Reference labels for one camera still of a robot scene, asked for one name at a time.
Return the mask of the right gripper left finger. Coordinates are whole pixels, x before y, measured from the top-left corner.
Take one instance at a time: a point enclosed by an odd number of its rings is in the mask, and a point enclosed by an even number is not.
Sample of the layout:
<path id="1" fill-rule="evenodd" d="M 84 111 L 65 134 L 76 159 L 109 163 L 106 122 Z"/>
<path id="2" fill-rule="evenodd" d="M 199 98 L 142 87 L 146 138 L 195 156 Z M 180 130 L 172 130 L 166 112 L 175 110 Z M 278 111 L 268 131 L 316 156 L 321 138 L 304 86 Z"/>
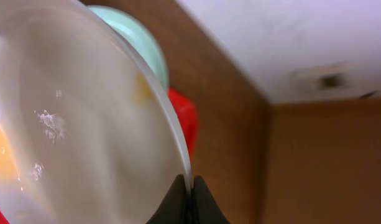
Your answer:
<path id="1" fill-rule="evenodd" d="M 156 212 L 147 224 L 185 224 L 187 219 L 187 202 L 185 179 L 177 175 Z"/>

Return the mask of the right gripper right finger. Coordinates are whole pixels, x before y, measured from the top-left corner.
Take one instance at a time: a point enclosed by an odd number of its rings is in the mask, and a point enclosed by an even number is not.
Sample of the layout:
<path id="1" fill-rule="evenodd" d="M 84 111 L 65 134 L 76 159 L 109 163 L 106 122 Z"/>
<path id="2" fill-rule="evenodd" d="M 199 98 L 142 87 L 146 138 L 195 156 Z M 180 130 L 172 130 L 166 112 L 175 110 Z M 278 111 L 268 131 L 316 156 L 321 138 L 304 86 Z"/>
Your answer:
<path id="1" fill-rule="evenodd" d="M 230 224 L 200 175 L 195 176 L 191 190 L 191 223 Z"/>

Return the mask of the white plate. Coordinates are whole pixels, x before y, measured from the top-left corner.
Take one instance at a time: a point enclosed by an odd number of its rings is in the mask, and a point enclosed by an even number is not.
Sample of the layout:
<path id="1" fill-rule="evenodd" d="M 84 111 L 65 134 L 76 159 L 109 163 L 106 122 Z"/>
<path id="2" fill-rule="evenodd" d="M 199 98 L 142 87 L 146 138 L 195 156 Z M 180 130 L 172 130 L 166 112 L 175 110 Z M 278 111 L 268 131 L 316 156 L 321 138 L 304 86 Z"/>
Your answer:
<path id="1" fill-rule="evenodd" d="M 9 223 L 146 223 L 191 189 L 167 92 L 79 1 L 0 0 L 0 212 Z"/>

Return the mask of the mint green plate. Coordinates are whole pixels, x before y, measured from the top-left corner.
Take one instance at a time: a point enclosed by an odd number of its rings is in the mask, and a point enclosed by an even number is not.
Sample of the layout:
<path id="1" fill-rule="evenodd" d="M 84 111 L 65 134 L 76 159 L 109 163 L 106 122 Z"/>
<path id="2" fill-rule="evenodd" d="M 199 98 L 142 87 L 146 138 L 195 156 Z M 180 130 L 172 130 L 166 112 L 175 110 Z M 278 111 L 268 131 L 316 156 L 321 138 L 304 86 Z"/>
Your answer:
<path id="1" fill-rule="evenodd" d="M 125 38 L 147 62 L 165 91 L 169 88 L 169 72 L 165 56 L 155 37 L 137 19 L 113 7 L 90 5 L 88 9 Z"/>

